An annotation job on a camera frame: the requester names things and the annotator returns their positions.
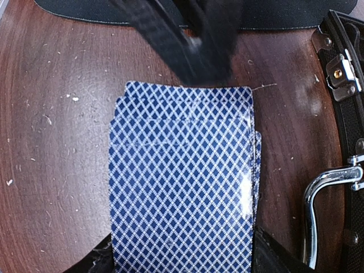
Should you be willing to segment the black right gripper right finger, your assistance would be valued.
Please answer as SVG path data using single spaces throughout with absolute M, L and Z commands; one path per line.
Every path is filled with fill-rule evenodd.
M 315 272 L 292 256 L 261 227 L 254 228 L 252 272 Z

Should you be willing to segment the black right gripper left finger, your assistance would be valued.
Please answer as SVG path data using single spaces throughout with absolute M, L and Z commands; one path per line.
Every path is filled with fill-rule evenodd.
M 112 273 L 115 272 L 111 234 L 108 234 L 79 262 L 72 265 L 64 273 Z

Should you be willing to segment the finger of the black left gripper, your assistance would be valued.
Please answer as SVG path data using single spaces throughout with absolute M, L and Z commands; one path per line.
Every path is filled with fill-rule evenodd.
M 159 1 L 111 1 L 185 85 L 198 85 L 199 40 L 174 23 Z
M 189 76 L 180 77 L 187 85 L 214 85 L 231 76 L 242 1 L 174 1 L 183 19 L 195 32 L 189 38 L 187 63 Z

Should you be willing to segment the grey card deck box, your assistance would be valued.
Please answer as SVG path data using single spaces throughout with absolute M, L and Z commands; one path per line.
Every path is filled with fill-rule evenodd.
M 250 272 L 261 135 L 245 86 L 129 81 L 110 122 L 116 272 Z

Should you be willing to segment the black poker chip case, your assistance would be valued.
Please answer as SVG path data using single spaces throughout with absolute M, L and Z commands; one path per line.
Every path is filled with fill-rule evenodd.
M 342 272 L 363 272 L 363 21 L 330 10 L 311 37 L 332 97 L 343 167 L 318 175 L 304 193 L 303 263 L 316 268 L 316 195 L 344 185 Z

